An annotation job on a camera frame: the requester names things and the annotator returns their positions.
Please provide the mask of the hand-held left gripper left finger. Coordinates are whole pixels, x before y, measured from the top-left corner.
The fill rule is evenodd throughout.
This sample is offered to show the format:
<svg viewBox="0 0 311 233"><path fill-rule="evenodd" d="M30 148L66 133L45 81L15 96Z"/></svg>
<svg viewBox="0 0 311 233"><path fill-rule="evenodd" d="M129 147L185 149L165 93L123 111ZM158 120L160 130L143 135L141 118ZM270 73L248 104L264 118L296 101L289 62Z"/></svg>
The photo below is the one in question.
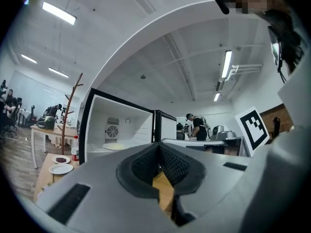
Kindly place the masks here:
<svg viewBox="0 0 311 233"><path fill-rule="evenodd" d="M116 169L120 185L134 197L158 199L159 190L153 187L159 171L158 156L158 143L153 143L122 160Z"/></svg>

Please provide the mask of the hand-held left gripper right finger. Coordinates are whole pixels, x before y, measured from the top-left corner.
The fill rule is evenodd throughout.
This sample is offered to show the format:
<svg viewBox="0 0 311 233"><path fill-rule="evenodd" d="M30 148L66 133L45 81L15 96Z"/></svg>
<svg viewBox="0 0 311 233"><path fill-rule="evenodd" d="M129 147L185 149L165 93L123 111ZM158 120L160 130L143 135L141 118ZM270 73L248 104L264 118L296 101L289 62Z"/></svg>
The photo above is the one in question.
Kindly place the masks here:
<svg viewBox="0 0 311 233"><path fill-rule="evenodd" d="M206 176L205 166L164 143L159 143L159 165L174 188L172 221L178 226L193 221L195 216L184 211L180 197L193 194L198 190Z"/></svg>

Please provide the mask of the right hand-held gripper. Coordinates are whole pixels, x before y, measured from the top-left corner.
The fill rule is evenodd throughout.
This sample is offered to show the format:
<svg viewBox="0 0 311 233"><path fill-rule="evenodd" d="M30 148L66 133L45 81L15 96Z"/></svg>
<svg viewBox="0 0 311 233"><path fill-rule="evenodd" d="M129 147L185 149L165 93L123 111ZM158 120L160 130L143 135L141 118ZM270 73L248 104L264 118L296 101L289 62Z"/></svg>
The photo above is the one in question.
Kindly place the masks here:
<svg viewBox="0 0 311 233"><path fill-rule="evenodd" d="M265 145L270 138L267 128L255 107L235 115L235 120L245 140L248 156L253 157L256 149Z"/></svg>

